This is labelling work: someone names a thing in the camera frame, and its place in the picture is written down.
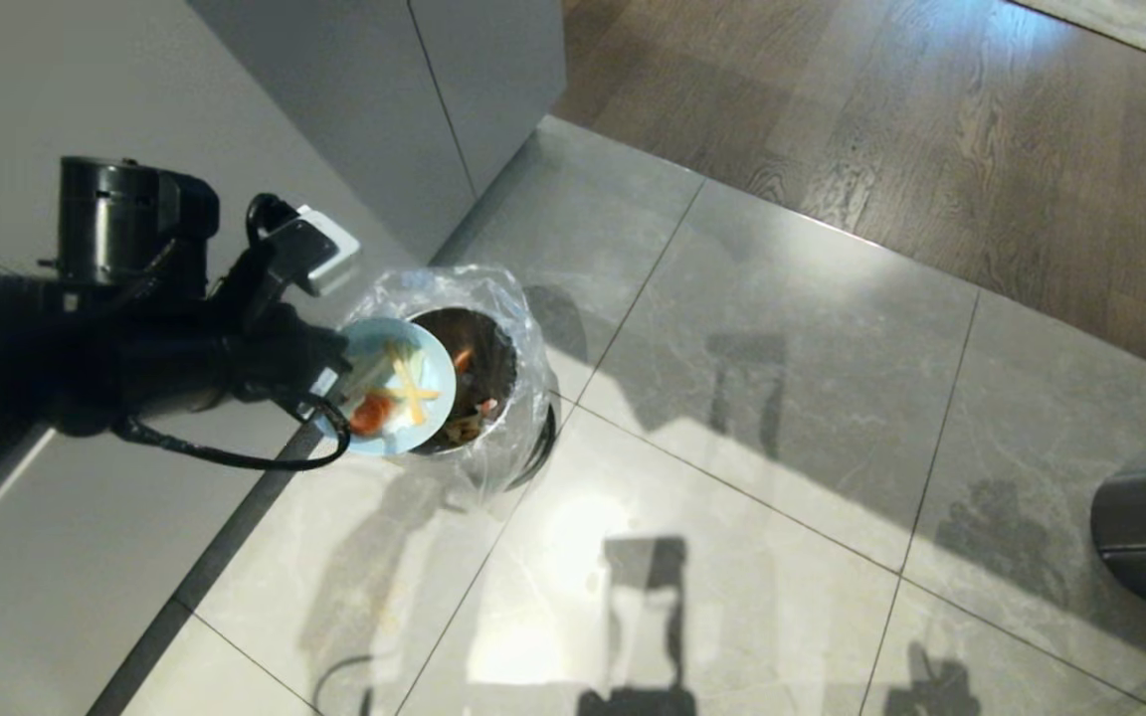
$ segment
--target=gray tile floor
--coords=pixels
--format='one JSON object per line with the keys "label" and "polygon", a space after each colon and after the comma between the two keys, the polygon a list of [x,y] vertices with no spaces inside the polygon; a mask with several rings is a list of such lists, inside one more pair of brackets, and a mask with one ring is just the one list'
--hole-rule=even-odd
{"label": "gray tile floor", "polygon": [[1086,521],[1146,363],[555,119],[441,259],[526,284],[550,465],[296,478],[128,713],[1146,713]]}

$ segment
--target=light blue plate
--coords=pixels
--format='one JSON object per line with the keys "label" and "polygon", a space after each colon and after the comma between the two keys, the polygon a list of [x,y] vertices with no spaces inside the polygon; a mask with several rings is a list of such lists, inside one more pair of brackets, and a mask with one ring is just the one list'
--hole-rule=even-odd
{"label": "light blue plate", "polygon": [[[441,430],[449,411],[454,408],[454,394],[457,387],[457,376],[454,371],[454,362],[440,340],[435,339],[426,329],[414,325],[408,321],[397,318],[366,318],[356,321],[344,328],[340,332],[347,339],[347,352],[345,356],[353,368],[351,373],[342,378],[343,393],[347,395],[346,402],[340,404],[345,417],[351,417],[351,412],[356,409],[356,404],[362,402],[367,386],[359,385],[366,378],[366,373],[371,372],[370,367],[382,361],[382,368],[374,376],[372,385],[383,385],[391,390],[399,391],[401,380],[392,371],[386,360],[385,346],[393,343],[397,346],[415,346],[423,353],[423,375],[418,379],[418,388],[438,391],[432,400],[424,400],[423,412],[426,420],[423,425],[415,426],[409,418],[408,409],[398,403],[394,417],[388,422],[391,430],[383,430],[375,436],[352,435],[351,444],[347,449],[360,455],[395,455],[408,453],[431,439],[437,431]],[[332,427],[323,417],[317,417],[315,422],[323,434],[333,435]]]}

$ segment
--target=white cabinet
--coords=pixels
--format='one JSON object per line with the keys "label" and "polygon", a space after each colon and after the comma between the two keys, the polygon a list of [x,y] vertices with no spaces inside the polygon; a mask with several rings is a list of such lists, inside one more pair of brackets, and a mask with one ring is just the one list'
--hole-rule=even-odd
{"label": "white cabinet", "polygon": [[477,195],[564,91],[560,0],[410,0]]}
{"label": "white cabinet", "polygon": [[188,3],[391,235],[430,260],[474,196],[405,0]]}

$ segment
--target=french fry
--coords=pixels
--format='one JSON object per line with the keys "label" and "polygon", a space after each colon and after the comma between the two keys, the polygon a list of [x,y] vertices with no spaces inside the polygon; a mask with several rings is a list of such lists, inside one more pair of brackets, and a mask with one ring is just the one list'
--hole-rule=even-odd
{"label": "french fry", "polygon": [[458,373],[461,376],[464,372],[468,372],[468,367],[471,365],[471,354],[472,353],[473,353],[472,348],[463,348],[462,351],[460,351],[457,353],[457,355],[454,356],[454,372],[455,373]]}
{"label": "french fry", "polygon": [[426,423],[426,415],[423,412],[423,402],[418,400],[418,384],[410,377],[409,368],[405,365],[405,357],[397,352],[395,346],[390,341],[383,346],[387,351],[387,359],[392,362],[392,370],[401,379],[401,398],[409,404],[410,419],[415,426]]}
{"label": "french fry", "polygon": [[[376,387],[375,390],[369,391],[369,393],[374,393],[376,395],[383,395],[383,398],[394,398],[399,400],[403,400],[406,396],[403,390],[392,390],[390,387]],[[437,398],[441,398],[441,392],[438,390],[418,388],[417,393],[418,393],[418,400],[435,400]]]}
{"label": "french fry", "polygon": [[410,359],[408,363],[405,363],[409,368],[410,377],[414,379],[414,385],[423,385],[423,361],[424,355],[422,351],[414,354],[414,359]]}

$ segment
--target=clear plastic liner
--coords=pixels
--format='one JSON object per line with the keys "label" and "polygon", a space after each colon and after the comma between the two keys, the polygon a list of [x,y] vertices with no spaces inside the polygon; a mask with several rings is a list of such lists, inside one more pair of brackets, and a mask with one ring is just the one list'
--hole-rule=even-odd
{"label": "clear plastic liner", "polygon": [[431,471],[464,508],[531,478],[555,440],[555,373],[516,277],[474,265],[387,272],[350,322],[376,316],[418,323],[460,368],[449,422],[390,462]]}

